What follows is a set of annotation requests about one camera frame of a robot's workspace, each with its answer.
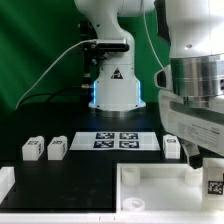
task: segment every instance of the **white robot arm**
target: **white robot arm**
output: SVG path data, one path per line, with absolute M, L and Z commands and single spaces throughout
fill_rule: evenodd
M 188 141 L 184 147 L 190 155 L 199 145 L 224 156 L 224 1 L 156 3 L 165 8 L 165 36 L 171 42 L 171 65 L 155 76 L 163 89 L 162 124 L 167 132 Z
M 140 16 L 143 9 L 152 11 L 153 1 L 75 0 L 75 4 L 96 30 L 98 40 L 94 47 L 106 52 L 99 78 L 94 83 L 94 100 L 89 107 L 108 117 L 129 116 L 144 108 L 140 82 L 134 73 L 134 38 L 119 26 L 117 17 Z

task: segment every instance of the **black cable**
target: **black cable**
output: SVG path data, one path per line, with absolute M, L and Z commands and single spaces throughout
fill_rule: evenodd
M 34 97 L 38 97 L 38 96 L 50 96 L 49 98 L 51 98 L 52 97 L 52 99 L 54 98 L 54 97 L 56 97 L 56 96 L 58 96 L 58 95 L 64 95 L 64 94 L 61 94 L 61 93 L 63 93 L 63 92 L 66 92 L 66 91 L 68 91 L 68 90 L 70 90 L 70 89 L 73 89 L 74 87 L 72 86 L 72 87 L 66 87 L 66 88 L 63 88 L 63 89 L 61 89 L 61 90 L 59 90 L 59 91 L 57 91 L 56 93 L 39 93 L 39 94 L 33 94 L 33 95 L 30 95 L 30 96 L 27 96 L 27 97 L 25 97 L 23 100 L 21 100 L 21 102 L 19 103 L 19 105 L 18 105 L 18 108 L 25 102 L 25 101 L 27 101 L 27 100 L 29 100 L 29 99 L 31 99 L 31 98 L 34 98 Z
M 18 105 L 18 108 L 25 102 L 27 101 L 28 99 L 30 98 L 33 98 L 33 97 L 37 97 L 37 96 L 51 96 L 52 93 L 39 93 L 39 94 L 33 94 L 33 95 L 30 95 L 30 96 L 27 96 L 25 97 L 23 100 L 20 101 L 19 105 Z
M 72 89 L 81 90 L 81 87 L 80 86 L 70 86 L 70 87 L 66 87 L 64 89 L 61 89 L 61 90 L 55 92 L 54 94 L 51 94 L 51 96 L 45 102 L 49 103 L 52 99 L 54 99 L 60 93 L 63 93 L 63 92 L 66 92 L 66 91 L 72 90 Z

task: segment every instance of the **warning label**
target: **warning label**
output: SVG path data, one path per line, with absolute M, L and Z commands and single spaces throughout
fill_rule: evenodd
M 120 70 L 117 68 L 112 75 L 111 79 L 123 79 Z

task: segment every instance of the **white cube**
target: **white cube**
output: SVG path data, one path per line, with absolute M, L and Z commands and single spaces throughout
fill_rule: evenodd
M 44 151 L 44 138 L 42 136 L 29 138 L 22 151 L 24 161 L 37 161 Z
M 163 150 L 166 159 L 180 159 L 180 143 L 176 136 L 163 136 Z
M 68 140 L 65 136 L 55 137 L 47 147 L 48 160 L 62 160 L 68 150 Z
M 15 183 L 14 167 L 2 167 L 0 170 L 0 204 Z

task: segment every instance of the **black surface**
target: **black surface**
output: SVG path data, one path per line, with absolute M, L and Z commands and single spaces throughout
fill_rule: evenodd
M 63 161 L 48 161 L 46 149 L 37 162 L 22 161 L 22 146 L 43 136 L 45 146 L 65 135 L 69 144 L 77 131 L 155 131 L 163 129 L 157 104 L 128 119 L 109 119 L 70 103 L 22 106 L 0 125 L 0 166 L 14 166 L 16 184 L 0 205 L 0 212 L 115 212 L 116 165 L 183 162 L 164 159 L 162 152 L 68 151 Z

